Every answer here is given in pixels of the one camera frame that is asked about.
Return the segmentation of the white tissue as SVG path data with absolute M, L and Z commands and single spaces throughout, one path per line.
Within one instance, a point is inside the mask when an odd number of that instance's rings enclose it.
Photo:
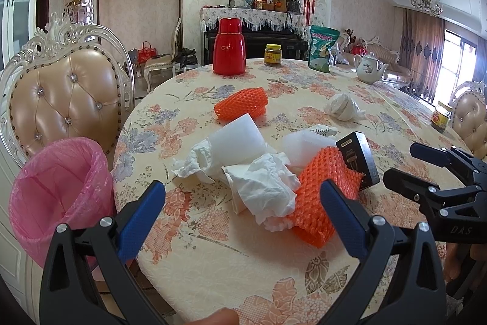
M 262 154 L 249 164 L 223 167 L 232 192 L 233 211 L 248 210 L 257 224 L 270 232 L 293 227 L 289 216 L 296 208 L 300 180 L 284 153 Z

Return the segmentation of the red thermos bottle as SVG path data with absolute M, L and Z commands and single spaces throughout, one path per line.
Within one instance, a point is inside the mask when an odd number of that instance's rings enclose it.
M 246 49 L 239 18 L 221 18 L 213 50 L 213 72 L 222 76 L 244 74 Z

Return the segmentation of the red handbag on floor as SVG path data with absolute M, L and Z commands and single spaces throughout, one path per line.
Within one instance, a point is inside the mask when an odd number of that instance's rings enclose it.
M 142 43 L 142 47 L 138 49 L 138 63 L 144 64 L 156 55 L 157 50 L 151 45 L 151 43 L 149 43 L 148 41 L 144 41 Z

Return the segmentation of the orange foam net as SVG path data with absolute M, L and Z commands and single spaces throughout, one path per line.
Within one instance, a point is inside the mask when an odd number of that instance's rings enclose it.
M 245 88 L 215 104 L 214 112 L 225 122 L 237 120 L 248 114 L 253 120 L 266 113 L 268 96 L 262 87 Z
M 363 174 L 349 169 L 338 148 L 320 149 L 299 175 L 295 209 L 286 216 L 291 230 L 309 245 L 321 248 L 334 235 L 327 206 L 333 206 L 341 191 L 347 199 L 357 199 Z

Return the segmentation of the white floral teapot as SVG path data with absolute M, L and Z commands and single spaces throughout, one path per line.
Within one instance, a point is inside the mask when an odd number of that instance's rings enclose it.
M 354 55 L 353 62 L 358 79 L 367 84 L 373 84 L 382 80 L 388 63 L 382 63 L 373 52 L 367 55 Z

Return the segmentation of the jar at table edge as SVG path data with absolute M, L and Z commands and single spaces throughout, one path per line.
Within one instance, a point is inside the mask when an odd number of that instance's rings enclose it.
M 443 102 L 437 103 L 431 117 L 431 126 L 439 132 L 443 132 L 450 121 L 452 108 Z

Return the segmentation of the cream chair by piano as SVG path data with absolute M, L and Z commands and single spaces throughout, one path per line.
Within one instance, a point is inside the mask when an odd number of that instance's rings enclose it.
M 173 77 L 175 74 L 175 67 L 173 66 L 173 60 L 176 58 L 180 48 L 181 27 L 182 27 L 182 18 L 179 17 L 177 19 L 177 23 L 173 31 L 173 35 L 171 39 L 171 50 L 168 54 L 156 55 L 154 58 L 150 58 L 148 61 L 145 62 L 144 78 L 149 92 L 152 90 L 153 72 L 170 72 L 170 77 Z

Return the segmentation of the crumpled tissue left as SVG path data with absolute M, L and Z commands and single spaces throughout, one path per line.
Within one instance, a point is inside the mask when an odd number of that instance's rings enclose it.
M 211 143 L 204 139 L 193 145 L 184 160 L 173 160 L 172 173 L 180 178 L 196 176 L 202 183 L 212 184 L 211 177 L 215 168 L 215 159 Z

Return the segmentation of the white sofa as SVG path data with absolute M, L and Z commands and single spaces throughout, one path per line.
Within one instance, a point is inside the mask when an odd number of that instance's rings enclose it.
M 345 61 L 345 63 L 337 63 L 338 67 L 349 70 L 355 68 L 353 63 L 354 53 L 352 52 L 355 47 L 365 49 L 365 55 L 374 56 L 378 60 L 378 68 L 383 63 L 388 64 L 383 77 L 386 83 L 402 87 L 410 82 L 410 70 L 399 64 L 400 53 L 386 48 L 380 43 L 378 35 L 367 41 L 363 38 L 357 38 L 352 30 L 343 30 L 335 43 L 335 49 L 338 52 L 338 60 Z

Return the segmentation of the tan leather ornate chair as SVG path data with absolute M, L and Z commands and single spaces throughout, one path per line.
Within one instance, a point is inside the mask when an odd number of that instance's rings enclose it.
M 54 141 L 85 137 L 113 160 L 134 107 L 134 71 L 116 34 L 53 14 L 2 72 L 2 147 L 23 167 Z

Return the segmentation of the white foam sheet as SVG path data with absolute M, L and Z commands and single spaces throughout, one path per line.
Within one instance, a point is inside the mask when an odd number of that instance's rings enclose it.
M 313 130 L 301 130 L 282 138 L 282 152 L 294 168 L 304 168 L 322 148 L 335 147 L 334 137 L 319 134 Z
M 253 161 L 266 152 L 266 142 L 249 114 L 240 116 L 208 137 L 211 153 L 223 166 Z

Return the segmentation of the green snack bag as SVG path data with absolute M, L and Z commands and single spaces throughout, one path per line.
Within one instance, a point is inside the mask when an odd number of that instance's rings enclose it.
M 310 51 L 308 66 L 319 72 L 329 72 L 330 49 L 338 40 L 340 32 L 324 26 L 310 27 Z

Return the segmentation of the black small box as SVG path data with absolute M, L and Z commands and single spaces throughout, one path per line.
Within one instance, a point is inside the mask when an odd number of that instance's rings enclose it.
M 380 182 L 371 148 L 365 134 L 354 131 L 336 142 L 347 167 L 363 174 L 360 191 Z

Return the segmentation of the brown curtain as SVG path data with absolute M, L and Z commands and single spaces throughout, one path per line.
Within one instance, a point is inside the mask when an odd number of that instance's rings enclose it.
M 409 71 L 406 91 L 433 103 L 442 66 L 445 21 L 404 9 L 399 64 Z

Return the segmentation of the yellow lid glass jar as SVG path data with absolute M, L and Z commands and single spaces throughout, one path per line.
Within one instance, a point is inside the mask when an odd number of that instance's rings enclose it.
M 264 63 L 271 66 L 282 63 L 282 46 L 280 44 L 267 44 L 264 51 Z

